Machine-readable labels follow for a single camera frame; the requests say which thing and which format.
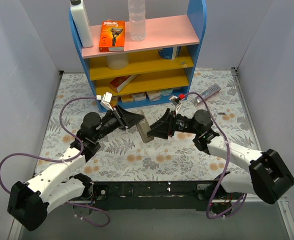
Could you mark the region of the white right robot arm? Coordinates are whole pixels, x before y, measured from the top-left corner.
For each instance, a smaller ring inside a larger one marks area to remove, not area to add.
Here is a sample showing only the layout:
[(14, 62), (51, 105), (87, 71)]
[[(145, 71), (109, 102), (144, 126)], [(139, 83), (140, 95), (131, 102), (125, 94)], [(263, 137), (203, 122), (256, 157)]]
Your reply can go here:
[(206, 110), (197, 110), (192, 118), (187, 118), (167, 109), (147, 134), (167, 139), (175, 132), (192, 133), (199, 151), (225, 159), (247, 171), (247, 175), (225, 174), (222, 181), (213, 186), (214, 195), (219, 199), (230, 193), (253, 194), (272, 205), (294, 185), (294, 177), (278, 152), (272, 149), (262, 152), (227, 142), (212, 130), (212, 125), (210, 113)]

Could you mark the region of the white air conditioner remote control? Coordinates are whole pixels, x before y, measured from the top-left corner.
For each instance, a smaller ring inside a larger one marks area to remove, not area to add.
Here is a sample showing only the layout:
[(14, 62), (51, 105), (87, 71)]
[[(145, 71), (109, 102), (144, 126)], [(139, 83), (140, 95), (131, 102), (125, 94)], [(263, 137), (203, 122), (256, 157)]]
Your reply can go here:
[(148, 136), (147, 133), (151, 130), (150, 125), (145, 117), (145, 114), (142, 110), (140, 110), (139, 114), (141, 114), (144, 118), (136, 124), (136, 127), (138, 129), (139, 135), (142, 139), (143, 143), (148, 143), (152, 140), (154, 140), (153, 136)]

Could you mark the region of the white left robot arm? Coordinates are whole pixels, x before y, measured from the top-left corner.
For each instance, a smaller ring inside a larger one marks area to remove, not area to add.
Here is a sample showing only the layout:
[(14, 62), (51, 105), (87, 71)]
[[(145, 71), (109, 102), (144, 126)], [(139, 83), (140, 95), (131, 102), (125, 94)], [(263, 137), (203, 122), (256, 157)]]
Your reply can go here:
[(88, 162), (100, 149), (99, 140), (114, 130), (127, 130), (144, 119), (121, 106), (108, 110), (103, 117), (90, 112), (83, 118), (77, 132), (79, 141), (71, 143), (58, 163), (26, 181), (16, 182), (10, 192), (8, 213), (27, 230), (34, 231), (47, 215), (73, 198), (88, 200), (93, 194), (92, 180), (71, 174)]

